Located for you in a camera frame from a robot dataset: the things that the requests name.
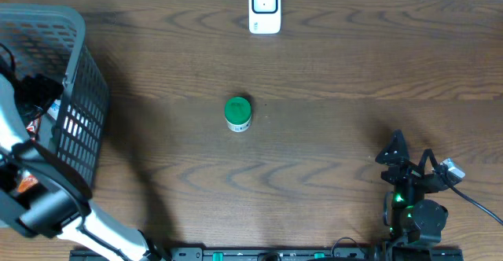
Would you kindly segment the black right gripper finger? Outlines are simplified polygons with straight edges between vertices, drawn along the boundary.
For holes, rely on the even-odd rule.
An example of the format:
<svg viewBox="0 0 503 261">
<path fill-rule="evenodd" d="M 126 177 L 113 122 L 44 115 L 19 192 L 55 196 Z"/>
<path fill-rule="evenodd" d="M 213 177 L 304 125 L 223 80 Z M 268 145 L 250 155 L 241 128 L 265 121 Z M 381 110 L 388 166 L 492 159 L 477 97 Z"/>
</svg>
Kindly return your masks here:
<svg viewBox="0 0 503 261">
<path fill-rule="evenodd" d="M 432 149 L 425 149 L 418 164 L 421 175 L 425 174 L 426 163 L 428 160 L 430 160 L 432 172 L 435 173 L 435 169 L 438 166 L 438 162 L 435 158 Z"/>
<path fill-rule="evenodd" d="M 378 164 L 396 165 L 409 160 L 409 152 L 406 140 L 401 130 L 394 130 L 391 141 L 376 156 Z"/>
</svg>

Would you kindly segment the red Top chocolate bar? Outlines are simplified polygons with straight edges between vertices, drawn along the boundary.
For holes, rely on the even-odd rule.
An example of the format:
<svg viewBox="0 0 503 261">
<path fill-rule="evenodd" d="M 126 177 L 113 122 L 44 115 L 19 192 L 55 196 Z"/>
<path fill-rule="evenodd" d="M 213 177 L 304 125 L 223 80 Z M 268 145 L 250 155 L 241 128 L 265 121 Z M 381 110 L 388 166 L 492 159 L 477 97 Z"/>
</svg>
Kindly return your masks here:
<svg viewBox="0 0 503 261">
<path fill-rule="evenodd" d="M 26 126 L 26 130 L 31 137 L 36 137 L 38 135 L 41 122 L 41 118 L 34 119 Z"/>
</svg>

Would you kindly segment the orange tissue pack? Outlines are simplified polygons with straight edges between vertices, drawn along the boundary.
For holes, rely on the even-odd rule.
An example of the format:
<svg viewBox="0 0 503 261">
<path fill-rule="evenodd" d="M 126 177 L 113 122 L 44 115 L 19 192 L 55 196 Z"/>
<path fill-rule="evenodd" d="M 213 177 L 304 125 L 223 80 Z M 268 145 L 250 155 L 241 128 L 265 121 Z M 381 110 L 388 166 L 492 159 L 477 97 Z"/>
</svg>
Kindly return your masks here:
<svg viewBox="0 0 503 261">
<path fill-rule="evenodd" d="M 20 182 L 17 186 L 18 193 L 24 193 L 28 191 L 30 188 L 36 186 L 39 183 L 38 179 L 31 174 L 21 175 Z"/>
</svg>

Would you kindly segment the green lid jar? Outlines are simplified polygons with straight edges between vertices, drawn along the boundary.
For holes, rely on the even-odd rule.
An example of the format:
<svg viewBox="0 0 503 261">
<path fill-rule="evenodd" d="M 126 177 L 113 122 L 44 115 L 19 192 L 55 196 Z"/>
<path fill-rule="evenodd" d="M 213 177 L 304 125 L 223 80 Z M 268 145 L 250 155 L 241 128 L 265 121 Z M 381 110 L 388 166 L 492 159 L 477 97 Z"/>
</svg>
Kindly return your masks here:
<svg viewBox="0 0 503 261">
<path fill-rule="evenodd" d="M 250 102 L 244 97 L 230 98 L 224 108 L 224 116 L 227 127 L 233 132 L 246 131 L 252 121 L 252 107 Z"/>
</svg>

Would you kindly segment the white Panadol box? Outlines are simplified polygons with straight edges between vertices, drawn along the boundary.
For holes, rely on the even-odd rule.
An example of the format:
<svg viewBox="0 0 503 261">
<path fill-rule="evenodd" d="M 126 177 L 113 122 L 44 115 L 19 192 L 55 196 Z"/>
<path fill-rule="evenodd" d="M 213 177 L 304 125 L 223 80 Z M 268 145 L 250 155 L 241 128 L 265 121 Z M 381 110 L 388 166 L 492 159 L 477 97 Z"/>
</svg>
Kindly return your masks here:
<svg viewBox="0 0 503 261">
<path fill-rule="evenodd" d="M 61 108 L 61 101 L 57 99 L 51 104 L 51 106 L 47 110 L 47 114 L 54 120 L 57 120 L 60 108 Z"/>
</svg>

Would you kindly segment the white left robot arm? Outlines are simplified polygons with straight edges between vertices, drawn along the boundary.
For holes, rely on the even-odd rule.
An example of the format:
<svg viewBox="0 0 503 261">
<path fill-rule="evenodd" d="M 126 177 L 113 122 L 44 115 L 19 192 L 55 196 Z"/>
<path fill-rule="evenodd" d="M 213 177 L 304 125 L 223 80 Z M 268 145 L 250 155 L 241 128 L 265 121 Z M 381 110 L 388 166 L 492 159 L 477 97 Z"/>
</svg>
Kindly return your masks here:
<svg viewBox="0 0 503 261">
<path fill-rule="evenodd" d="M 107 260 L 169 260 L 92 198 L 105 104 L 42 76 L 1 74 L 1 219 L 25 237 L 74 241 Z"/>
</svg>

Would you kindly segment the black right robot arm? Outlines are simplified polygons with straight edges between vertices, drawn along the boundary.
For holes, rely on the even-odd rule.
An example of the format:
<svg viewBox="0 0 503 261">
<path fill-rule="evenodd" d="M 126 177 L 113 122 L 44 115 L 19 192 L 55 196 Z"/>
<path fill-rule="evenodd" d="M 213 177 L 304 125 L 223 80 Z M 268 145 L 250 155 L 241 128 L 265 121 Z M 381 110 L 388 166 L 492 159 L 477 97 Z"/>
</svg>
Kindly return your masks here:
<svg viewBox="0 0 503 261">
<path fill-rule="evenodd" d="M 387 166 L 380 177 L 394 186 L 391 209 L 384 212 L 384 224 L 391 228 L 391 244 L 395 247 L 434 247 L 441 241 L 448 211 L 425 196 L 446 189 L 442 180 L 444 167 L 431 149 L 424 150 L 419 163 L 411 162 L 400 130 L 392 133 L 391 141 L 375 161 Z"/>
</svg>

